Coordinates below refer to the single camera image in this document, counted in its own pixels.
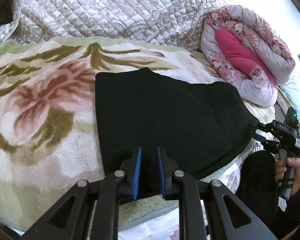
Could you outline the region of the black sleeve right forearm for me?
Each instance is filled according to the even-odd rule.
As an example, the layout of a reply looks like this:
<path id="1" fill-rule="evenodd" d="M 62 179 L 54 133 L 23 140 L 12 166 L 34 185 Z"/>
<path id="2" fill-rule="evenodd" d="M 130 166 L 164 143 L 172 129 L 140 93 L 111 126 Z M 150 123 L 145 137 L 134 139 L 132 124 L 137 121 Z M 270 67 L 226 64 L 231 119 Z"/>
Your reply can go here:
<path id="1" fill-rule="evenodd" d="M 278 239 L 300 239 L 300 158 L 287 158 L 287 165 L 295 168 L 295 176 L 285 210 L 279 207 L 277 184 L 287 168 L 279 154 L 261 150 L 249 155 L 236 196 Z"/>

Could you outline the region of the person's right hand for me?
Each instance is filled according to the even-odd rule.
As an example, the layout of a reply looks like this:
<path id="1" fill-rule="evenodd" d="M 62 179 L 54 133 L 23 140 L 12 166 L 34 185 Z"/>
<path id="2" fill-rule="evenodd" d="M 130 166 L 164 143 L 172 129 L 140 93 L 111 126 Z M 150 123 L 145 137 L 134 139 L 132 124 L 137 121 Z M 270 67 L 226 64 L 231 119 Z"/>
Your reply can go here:
<path id="1" fill-rule="evenodd" d="M 275 181 L 283 179 L 287 168 L 283 161 L 280 159 L 279 154 L 275 154 L 276 164 L 275 164 Z M 295 195 L 300 190 L 300 158 L 297 157 L 287 157 L 286 164 L 295 169 L 294 180 L 292 183 L 292 188 L 290 192 L 290 196 Z"/>

